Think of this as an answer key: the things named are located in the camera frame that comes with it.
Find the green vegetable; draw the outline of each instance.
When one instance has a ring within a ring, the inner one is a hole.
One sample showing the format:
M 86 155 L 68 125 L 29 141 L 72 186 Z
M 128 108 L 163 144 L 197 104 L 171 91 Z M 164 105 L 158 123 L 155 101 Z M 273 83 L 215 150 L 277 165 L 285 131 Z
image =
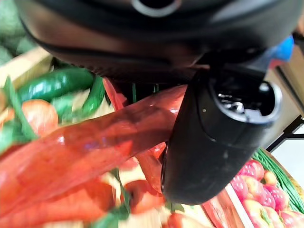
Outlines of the green vegetable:
M 24 36 L 14 0 L 0 0 L 0 38 Z
M 184 207 L 179 203 L 170 203 L 166 202 L 165 207 L 170 210 L 171 213 L 174 213 L 176 210 L 185 212 Z
M 103 78 L 97 76 L 90 90 L 89 96 L 82 106 L 82 112 L 85 116 L 90 116 L 96 112 L 105 96 L 105 87 Z
M 27 53 L 28 51 L 34 49 L 37 44 L 29 39 L 28 37 L 23 37 L 17 45 L 16 55 L 21 55 Z
M 20 121 L 14 119 L 4 123 L 0 131 L 0 155 L 14 143 L 27 143 L 29 139 L 21 131 Z
M 10 52 L 6 48 L 0 46 L 0 66 L 6 64 L 11 59 L 13 59 L 13 56 L 10 54 Z
M 130 213 L 131 212 L 131 208 L 130 208 L 130 194 L 124 189 L 124 186 L 122 184 L 122 182 L 120 181 L 120 177 L 119 177 L 119 170 L 118 168 L 113 169 L 111 171 L 112 175 L 115 176 L 115 178 L 118 180 L 119 184 L 120 184 L 120 189 L 121 192 L 123 194 L 123 198 L 124 198 L 124 203 L 125 203 L 125 207 L 127 208 L 127 211 Z
M 77 67 L 57 70 L 29 81 L 18 90 L 21 102 L 43 99 L 50 102 L 69 92 L 85 90 L 93 84 L 93 76 L 85 69 Z
M 3 91 L 7 97 L 9 105 L 15 110 L 15 115 L 21 122 L 21 125 L 22 125 L 21 131 L 22 131 L 23 135 L 28 140 L 37 139 L 38 136 L 34 133 L 33 129 L 29 125 L 28 121 L 26 120 L 26 118 L 22 112 L 21 102 L 18 98 L 18 95 L 15 91 L 15 88 L 11 82 L 10 77 L 6 78 L 6 82 L 5 82 Z
M 51 104 L 56 109 L 60 121 L 62 121 L 64 115 L 72 113 L 74 97 L 74 94 L 65 94 L 61 97 L 56 97 L 51 101 Z
M 266 170 L 269 170 L 276 175 L 278 180 L 277 187 L 281 188 L 289 195 L 290 209 L 304 213 L 304 203 L 284 171 L 261 149 L 257 150 L 252 158 L 259 161 Z
M 101 105 L 104 96 L 105 96 L 105 87 L 103 84 L 103 79 L 102 77 L 97 76 L 94 80 L 89 96 L 82 105 L 82 108 L 75 110 L 74 112 L 66 111 L 62 115 L 62 120 L 64 122 L 70 122 L 73 119 L 79 121 L 83 118 L 87 118 L 91 116 L 97 111 L 97 109 Z

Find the pink apple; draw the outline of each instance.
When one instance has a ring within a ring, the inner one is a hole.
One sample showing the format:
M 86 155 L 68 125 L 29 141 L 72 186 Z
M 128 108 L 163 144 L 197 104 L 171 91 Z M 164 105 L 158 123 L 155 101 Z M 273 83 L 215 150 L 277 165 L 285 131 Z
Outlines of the pink apple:
M 264 191 L 265 191 L 265 200 L 261 204 L 263 206 L 271 207 L 272 209 L 275 209 L 276 208 L 275 199 L 272 197 L 272 195 L 266 188 L 264 188 Z
M 256 176 L 257 176 L 257 180 L 261 181 L 263 176 L 264 176 L 264 168 L 262 166 L 261 163 L 259 163 L 256 160 L 250 160 L 246 163 L 247 165 L 252 165 L 254 167 L 254 169 L 256 170 Z
M 287 208 L 289 203 L 289 197 L 286 192 L 284 192 L 282 189 L 279 189 L 275 186 L 271 185 L 264 185 L 264 188 L 267 189 L 272 197 L 275 199 L 275 210 L 280 211 Z
M 245 164 L 241 170 L 238 172 L 238 175 L 249 176 L 257 179 L 257 171 L 252 164 Z
M 248 193 L 250 193 L 253 196 L 253 199 L 259 203 L 263 203 L 266 198 L 263 184 L 258 182 L 253 177 L 249 177 L 249 176 L 241 176 L 241 177 L 245 180 L 248 187 Z
M 248 195 L 248 187 L 243 178 L 236 175 L 230 182 L 240 201 L 246 199 Z
M 276 186 L 276 184 L 277 184 L 276 175 L 273 172 L 268 171 L 268 170 L 266 170 L 264 173 L 264 180 L 265 180 L 265 183 L 268 185 Z

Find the produce display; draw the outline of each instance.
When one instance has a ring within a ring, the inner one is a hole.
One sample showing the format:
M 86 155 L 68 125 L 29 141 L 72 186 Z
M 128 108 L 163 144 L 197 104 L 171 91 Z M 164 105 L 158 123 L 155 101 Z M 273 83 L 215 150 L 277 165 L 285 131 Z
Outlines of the produce display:
M 303 202 L 282 169 L 258 150 L 231 181 L 255 228 L 304 227 Z
M 146 112 L 151 104 L 169 105 L 169 110 L 175 106 L 178 108 L 184 91 L 185 87 L 180 86 L 173 91 L 160 93 L 159 97 L 148 98 L 148 103 L 142 103 L 145 105 L 141 108 L 145 110 L 145 118 L 159 115 L 153 109 L 150 115 Z M 158 136 L 147 137 L 150 142 L 145 147 L 142 147 L 143 138 L 137 144 L 136 141 L 122 141 L 120 145 L 111 139 L 111 132 L 121 131 L 121 123 L 128 123 L 129 113 L 117 112 L 105 116 L 103 121 L 95 119 L 99 124 L 83 122 L 80 128 L 74 124 L 97 117 L 101 104 L 106 103 L 102 78 L 72 67 L 46 73 L 15 90 L 8 77 L 1 95 L 4 111 L 1 113 L 0 134 L 3 137 L 0 140 L 0 173 L 7 175 L 0 184 L 1 228 L 31 228 L 58 221 L 82 221 L 92 228 L 113 228 L 119 224 L 124 227 L 135 217 L 140 220 L 141 215 L 155 210 L 159 227 L 183 228 L 189 224 L 202 228 L 213 227 L 200 205 L 193 209 L 187 205 L 172 204 L 160 193 L 160 172 L 156 173 L 158 177 L 152 172 L 156 169 L 160 171 L 161 163 L 158 159 L 166 144 L 163 142 L 154 149 L 148 149 L 151 147 L 149 145 L 158 140 Z M 168 104 L 168 97 L 171 96 L 174 101 Z M 141 121 L 137 125 L 138 130 L 141 129 Z M 171 127 L 173 122 L 174 119 L 168 122 L 165 115 L 156 126 L 163 129 L 166 124 Z M 143 121 L 142 129 L 145 129 L 145 124 Z M 95 137 L 107 140 L 108 135 L 112 143 L 108 144 L 109 149 L 92 151 L 95 140 L 92 132 L 96 131 L 94 126 L 101 130 L 104 128 L 100 132 L 102 137 Z M 130 132 L 134 130 L 131 125 L 125 127 Z M 48 142 L 50 136 L 55 140 Z M 77 153 L 77 148 L 83 148 L 80 146 L 82 143 L 84 146 L 93 146 L 86 148 L 89 153 L 85 158 L 81 155 L 83 151 Z M 146 150 L 146 153 L 140 154 L 139 160 L 150 182 L 144 177 L 138 160 L 131 157 L 130 149 Z M 86 162 L 94 160 L 95 166 L 86 165 Z M 64 176 L 64 173 L 70 175 L 70 178 Z M 124 176 L 126 173 L 130 173 L 127 178 Z M 139 179 L 131 180 L 130 176 Z M 193 217 L 195 211 L 200 211 L 198 220 Z

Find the orange vegetable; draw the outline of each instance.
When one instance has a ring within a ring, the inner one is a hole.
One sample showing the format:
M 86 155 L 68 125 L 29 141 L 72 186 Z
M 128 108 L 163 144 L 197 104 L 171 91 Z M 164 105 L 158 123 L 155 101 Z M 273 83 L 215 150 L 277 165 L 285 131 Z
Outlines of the orange vegetable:
M 56 109 L 49 102 L 40 99 L 28 100 L 22 104 L 22 111 L 37 135 L 43 136 L 58 126 Z M 15 112 L 10 109 L 5 121 L 14 118 Z
M 163 152 L 166 148 L 166 143 L 160 143 L 157 146 L 136 155 L 136 158 L 141 166 L 148 183 L 159 193 L 161 190 L 161 173 L 162 164 L 158 160 L 157 154 Z
M 1 228 L 31 228 L 56 221 L 96 221 L 115 206 L 115 189 L 99 180 L 0 218 Z
M 89 181 L 169 139 L 186 86 L 62 127 L 0 161 L 0 217 Z
M 132 214 L 140 214 L 164 205 L 165 198 L 155 191 L 146 180 L 135 180 L 127 183 L 124 188 L 130 193 Z
M 168 224 L 163 225 L 162 228 L 210 228 L 201 224 L 197 220 L 186 215 L 173 213 L 168 219 Z

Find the green leaf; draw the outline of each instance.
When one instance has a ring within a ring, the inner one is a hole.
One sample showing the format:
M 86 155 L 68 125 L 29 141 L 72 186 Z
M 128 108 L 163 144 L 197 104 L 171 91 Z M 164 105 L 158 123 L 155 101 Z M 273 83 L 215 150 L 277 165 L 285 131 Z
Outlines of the green leaf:
M 21 123 L 14 119 L 4 123 L 0 131 L 0 155 L 14 143 L 27 143 L 29 140 L 21 131 Z
M 115 214 L 109 213 L 106 217 L 91 225 L 91 228 L 118 228 L 119 219 Z
M 170 203 L 166 202 L 165 207 L 170 210 L 171 213 L 174 213 L 176 210 L 185 212 L 184 207 L 179 203 Z
M 8 99 L 9 105 L 15 110 L 16 117 L 21 122 L 21 131 L 29 140 L 37 139 L 38 136 L 34 133 L 33 129 L 29 125 L 28 121 L 26 120 L 21 107 L 21 102 L 19 97 L 16 93 L 16 90 L 11 82 L 10 77 L 6 78 L 6 82 L 3 88 L 3 91 Z
M 128 211 L 128 213 L 131 213 L 131 208 L 130 208 L 130 199 L 131 199 L 131 196 L 130 194 L 126 191 L 126 189 L 124 188 L 121 180 L 120 180 L 120 177 L 119 177 L 119 170 L 118 168 L 115 168 L 113 169 L 112 171 L 110 171 L 110 173 L 115 176 L 115 178 L 118 180 L 119 182 L 119 185 L 120 185 L 120 190 L 123 194 L 123 198 L 124 198 L 124 204 L 125 204 L 125 207 Z
M 267 214 L 266 210 L 261 209 L 261 217 L 262 217 L 262 219 L 263 219 L 268 225 L 271 225 L 271 224 L 272 224 L 271 220 L 270 220 L 269 217 L 268 217 L 268 214 Z

